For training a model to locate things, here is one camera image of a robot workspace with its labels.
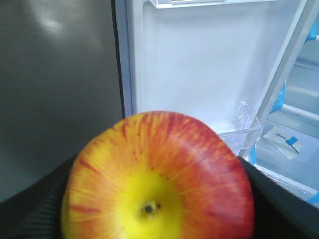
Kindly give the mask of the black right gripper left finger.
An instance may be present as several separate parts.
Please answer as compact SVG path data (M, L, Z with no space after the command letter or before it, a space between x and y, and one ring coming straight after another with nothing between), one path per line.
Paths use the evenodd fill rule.
M2 239L61 239L61 207L73 155L42 179L0 204Z

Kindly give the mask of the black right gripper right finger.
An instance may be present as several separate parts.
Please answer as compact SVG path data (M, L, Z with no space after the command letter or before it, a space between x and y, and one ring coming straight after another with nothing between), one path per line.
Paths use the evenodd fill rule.
M317 239L319 209L298 198L238 157L252 187L254 239Z

